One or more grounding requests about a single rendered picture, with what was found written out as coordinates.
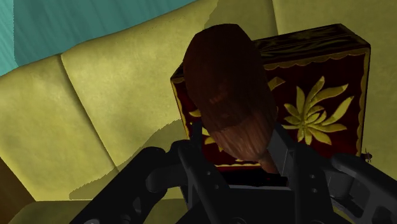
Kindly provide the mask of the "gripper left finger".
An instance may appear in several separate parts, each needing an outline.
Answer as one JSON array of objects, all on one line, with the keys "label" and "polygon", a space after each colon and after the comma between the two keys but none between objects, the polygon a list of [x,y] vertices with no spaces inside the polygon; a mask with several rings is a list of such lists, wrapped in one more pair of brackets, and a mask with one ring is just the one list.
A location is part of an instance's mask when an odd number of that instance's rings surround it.
[{"label": "gripper left finger", "polygon": [[202,122],[189,140],[169,151],[147,147],[101,190],[69,224],[143,224],[169,188],[180,186],[188,199],[187,224],[205,213],[211,224],[228,224],[229,185],[202,154]]}]

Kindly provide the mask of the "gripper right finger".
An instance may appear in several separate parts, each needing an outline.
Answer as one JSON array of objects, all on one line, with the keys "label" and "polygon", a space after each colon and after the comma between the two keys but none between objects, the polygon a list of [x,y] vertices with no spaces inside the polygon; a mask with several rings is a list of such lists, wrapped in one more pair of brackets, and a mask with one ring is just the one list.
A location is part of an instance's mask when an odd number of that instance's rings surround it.
[{"label": "gripper right finger", "polygon": [[360,157],[324,158],[279,123],[268,151],[295,193],[298,224],[397,224],[397,180]]}]

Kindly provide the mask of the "brown bristle brush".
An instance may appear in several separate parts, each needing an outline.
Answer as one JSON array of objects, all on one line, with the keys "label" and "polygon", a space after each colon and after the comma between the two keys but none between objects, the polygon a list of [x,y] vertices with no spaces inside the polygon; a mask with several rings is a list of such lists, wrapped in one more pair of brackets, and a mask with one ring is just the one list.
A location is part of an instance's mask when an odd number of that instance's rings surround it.
[{"label": "brown bristle brush", "polygon": [[204,127],[229,155],[278,172],[268,145],[277,108],[261,56],[237,24],[220,24],[194,35],[183,58],[190,99]]}]

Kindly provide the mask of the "yellow-green sofa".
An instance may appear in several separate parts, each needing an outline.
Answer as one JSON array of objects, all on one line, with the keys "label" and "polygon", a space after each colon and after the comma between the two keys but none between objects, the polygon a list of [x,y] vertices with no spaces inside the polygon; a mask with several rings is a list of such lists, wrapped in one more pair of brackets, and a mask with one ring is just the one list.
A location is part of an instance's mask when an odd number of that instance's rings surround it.
[{"label": "yellow-green sofa", "polygon": [[196,0],[0,76],[0,157],[10,221],[69,224],[139,149],[184,133],[169,78],[202,29],[252,39],[341,23],[372,47],[363,146],[397,178],[397,0]]}]

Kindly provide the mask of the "dark red gold-flowered box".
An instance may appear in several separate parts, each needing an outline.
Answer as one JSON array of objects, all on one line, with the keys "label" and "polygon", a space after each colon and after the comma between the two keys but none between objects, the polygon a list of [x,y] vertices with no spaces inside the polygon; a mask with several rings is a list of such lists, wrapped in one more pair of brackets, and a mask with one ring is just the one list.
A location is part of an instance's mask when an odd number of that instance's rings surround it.
[{"label": "dark red gold-flowered box", "polygon": [[278,121],[320,155],[360,155],[371,47],[342,24],[253,41]]}]

